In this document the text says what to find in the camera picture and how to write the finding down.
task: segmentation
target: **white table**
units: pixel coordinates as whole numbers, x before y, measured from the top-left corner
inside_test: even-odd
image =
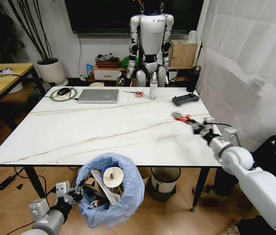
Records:
[[[83,89],[97,89],[74,88],[77,97]],[[57,89],[53,87],[46,96]],[[44,97],[0,146],[0,166],[25,167],[41,197],[43,188],[33,166],[84,165],[106,152],[127,156],[138,166],[200,167],[203,185],[209,168],[220,167],[206,141],[171,116],[173,111],[197,121],[210,116],[201,100],[179,107],[172,103],[175,95],[187,94],[185,88],[158,88],[156,100],[149,99],[149,88],[100,89],[119,89],[118,103],[54,102]],[[144,95],[137,98],[124,91]]]

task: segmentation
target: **red object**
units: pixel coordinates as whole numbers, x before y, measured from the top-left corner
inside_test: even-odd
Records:
[[[191,119],[190,115],[186,115],[184,117],[174,117],[175,120],[177,121],[182,121],[184,123],[188,123],[189,119]]]
[[[114,58],[113,62],[96,62],[99,69],[117,69],[119,68],[119,58]]]
[[[136,97],[141,98],[143,96],[143,92],[136,92]]]

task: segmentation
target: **laptop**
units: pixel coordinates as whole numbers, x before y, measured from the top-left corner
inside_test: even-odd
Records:
[[[114,89],[84,89],[78,103],[117,103],[118,90]]]

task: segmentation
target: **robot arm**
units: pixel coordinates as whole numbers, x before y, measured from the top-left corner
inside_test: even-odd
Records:
[[[131,83],[131,77],[134,72],[135,63],[136,63],[136,57],[137,52],[139,49],[138,45],[138,26],[140,24],[141,16],[133,16],[130,18],[130,38],[131,38],[131,45],[129,46],[129,62],[127,67],[127,75],[125,79],[125,86],[130,86]]]
[[[82,199],[83,183],[76,188],[70,188],[69,181],[56,184],[56,205],[51,208],[45,198],[32,202],[29,209],[34,218],[33,228],[22,235],[58,235],[70,210]]]
[[[171,43],[169,42],[169,37],[171,35],[172,27],[174,24],[174,17],[169,14],[165,14],[166,18],[166,27],[164,32],[164,39],[163,39],[163,45],[162,45],[162,54],[163,54],[163,66],[166,69],[166,73],[168,73],[169,70],[169,55],[168,50],[171,46]]]
[[[249,151],[233,147],[231,142],[214,134],[212,118],[198,123],[190,116],[182,117],[180,113],[174,113],[173,116],[176,120],[191,125],[194,134],[201,135],[207,141],[215,157],[222,163],[222,168],[237,177],[242,192],[276,230],[276,177],[259,167],[253,168],[253,158]]]

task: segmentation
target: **person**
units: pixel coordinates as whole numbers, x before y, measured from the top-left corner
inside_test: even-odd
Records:
[[[269,137],[260,147],[251,153],[255,166],[272,173],[276,177],[276,136]],[[222,168],[215,174],[214,185],[206,185],[201,194],[203,199],[213,199],[220,202],[227,200],[230,191],[238,183],[235,176],[229,175]],[[230,226],[223,235],[276,235],[261,216],[254,219],[242,219]]]

